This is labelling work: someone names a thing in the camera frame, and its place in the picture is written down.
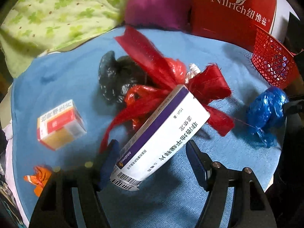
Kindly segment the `blue plastic bag ball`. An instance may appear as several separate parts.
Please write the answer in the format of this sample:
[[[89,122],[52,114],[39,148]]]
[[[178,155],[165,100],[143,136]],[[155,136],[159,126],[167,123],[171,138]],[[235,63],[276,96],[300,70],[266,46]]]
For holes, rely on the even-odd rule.
[[[270,148],[275,145],[272,130],[283,125],[285,121],[283,106],[288,102],[288,96],[282,89],[271,86],[259,94],[247,108],[248,132],[257,135],[262,146]]]

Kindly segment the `white purple medicine box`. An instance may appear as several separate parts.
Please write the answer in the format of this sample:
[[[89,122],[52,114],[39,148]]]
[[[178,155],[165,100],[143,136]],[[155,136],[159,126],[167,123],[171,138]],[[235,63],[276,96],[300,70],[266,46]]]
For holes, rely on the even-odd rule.
[[[124,190],[138,190],[209,118],[186,86],[178,85],[122,148],[110,182]]]

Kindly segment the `red ribbon strip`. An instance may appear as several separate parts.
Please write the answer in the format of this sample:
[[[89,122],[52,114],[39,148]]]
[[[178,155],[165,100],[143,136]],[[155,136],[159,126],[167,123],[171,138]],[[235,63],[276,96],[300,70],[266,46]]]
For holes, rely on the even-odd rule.
[[[151,77],[152,82],[157,88],[172,91],[178,84],[176,83],[173,72],[165,60],[166,57],[158,51],[153,43],[142,33],[127,26],[124,34],[115,37],[117,43],[139,65],[142,70]],[[227,98],[231,95],[229,88],[221,70],[217,64],[209,64],[205,70],[184,84],[194,97],[209,112],[210,118],[207,123],[215,129],[220,136],[225,136],[234,127],[234,122],[224,112],[210,107],[210,102]],[[110,123],[101,141],[99,152],[107,149],[110,131],[117,125],[129,121],[129,112],[123,109]]]

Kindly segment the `red plastic bag ball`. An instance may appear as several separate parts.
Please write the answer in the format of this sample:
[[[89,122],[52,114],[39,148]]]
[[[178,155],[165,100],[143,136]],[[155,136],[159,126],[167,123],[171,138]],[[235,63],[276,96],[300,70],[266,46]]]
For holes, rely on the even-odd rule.
[[[180,60],[165,58],[177,84],[185,84],[187,68]],[[137,131],[154,112],[158,105],[169,95],[167,89],[153,87],[151,84],[137,84],[125,96],[126,111],[132,120],[132,128]]]

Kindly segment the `orange crumpled wrapper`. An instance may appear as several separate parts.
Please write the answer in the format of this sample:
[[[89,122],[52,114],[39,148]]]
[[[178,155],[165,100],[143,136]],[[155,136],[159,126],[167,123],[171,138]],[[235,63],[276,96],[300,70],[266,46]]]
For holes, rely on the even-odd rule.
[[[35,185],[34,193],[40,197],[46,183],[52,175],[52,171],[43,166],[35,166],[33,175],[23,176],[24,181]]]

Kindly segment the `red orange medicine box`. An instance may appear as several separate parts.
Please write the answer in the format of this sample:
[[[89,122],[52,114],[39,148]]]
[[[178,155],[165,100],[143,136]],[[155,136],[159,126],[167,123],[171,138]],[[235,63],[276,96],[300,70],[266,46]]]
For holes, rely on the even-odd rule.
[[[68,100],[37,119],[37,140],[56,151],[87,133],[73,100]]]

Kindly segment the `blue cloth blanket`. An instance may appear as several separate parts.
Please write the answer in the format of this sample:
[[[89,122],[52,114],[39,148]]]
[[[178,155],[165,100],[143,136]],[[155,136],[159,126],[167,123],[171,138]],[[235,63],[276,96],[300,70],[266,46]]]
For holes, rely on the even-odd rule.
[[[35,59],[13,82],[11,116],[13,172],[17,194],[27,217],[37,203],[34,186],[24,181],[37,165],[64,170],[82,166],[95,158],[106,128],[119,108],[101,95],[98,68],[102,56],[125,52],[115,41],[124,33],[117,28],[69,52]],[[235,45],[176,31],[145,29],[142,33],[162,54],[201,70],[216,63],[227,81],[231,97],[212,106],[235,118],[235,127],[220,136],[204,125],[194,136],[201,151],[227,168],[250,167],[262,187],[267,187],[278,165],[279,146],[264,148],[245,125],[246,109],[268,87],[251,65],[250,53]],[[85,123],[86,134],[52,151],[37,140],[37,120],[52,108],[73,100]],[[136,192],[108,184],[99,193],[112,227],[194,227],[207,198],[198,185],[185,154],[179,150],[164,166],[147,178]]]

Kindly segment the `red mesh plastic basket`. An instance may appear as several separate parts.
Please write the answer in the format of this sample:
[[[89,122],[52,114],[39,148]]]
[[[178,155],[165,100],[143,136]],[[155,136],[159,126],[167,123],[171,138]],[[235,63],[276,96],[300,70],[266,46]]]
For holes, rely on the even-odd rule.
[[[285,89],[300,75],[288,49],[259,26],[251,62],[269,85],[280,89]]]

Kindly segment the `black plastic bag ball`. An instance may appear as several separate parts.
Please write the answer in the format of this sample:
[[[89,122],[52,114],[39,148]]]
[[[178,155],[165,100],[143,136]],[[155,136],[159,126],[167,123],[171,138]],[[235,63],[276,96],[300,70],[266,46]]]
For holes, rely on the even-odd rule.
[[[116,59],[114,51],[108,51],[102,56],[98,80],[101,94],[109,104],[122,104],[128,90],[137,84],[151,84],[147,73],[130,56]]]

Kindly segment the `green floral quilt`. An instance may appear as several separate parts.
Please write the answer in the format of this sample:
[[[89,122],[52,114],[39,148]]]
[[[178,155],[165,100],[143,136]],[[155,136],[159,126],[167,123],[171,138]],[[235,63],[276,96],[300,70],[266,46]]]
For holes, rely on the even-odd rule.
[[[1,25],[1,49],[11,76],[43,52],[69,51],[115,28],[127,0],[18,0]]]

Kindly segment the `red Nilrich paper bag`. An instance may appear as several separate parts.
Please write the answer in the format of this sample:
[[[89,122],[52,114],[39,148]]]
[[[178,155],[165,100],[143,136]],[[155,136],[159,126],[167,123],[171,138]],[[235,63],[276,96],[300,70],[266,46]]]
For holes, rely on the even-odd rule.
[[[191,32],[253,51],[256,29],[269,32],[276,0],[193,0]]]

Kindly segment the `magenta pillow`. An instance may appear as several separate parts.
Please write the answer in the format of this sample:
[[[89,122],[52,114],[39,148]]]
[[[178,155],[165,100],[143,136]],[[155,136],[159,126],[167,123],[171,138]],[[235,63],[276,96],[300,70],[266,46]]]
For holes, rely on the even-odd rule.
[[[185,31],[193,0],[128,0],[125,23],[136,27],[158,27]]]

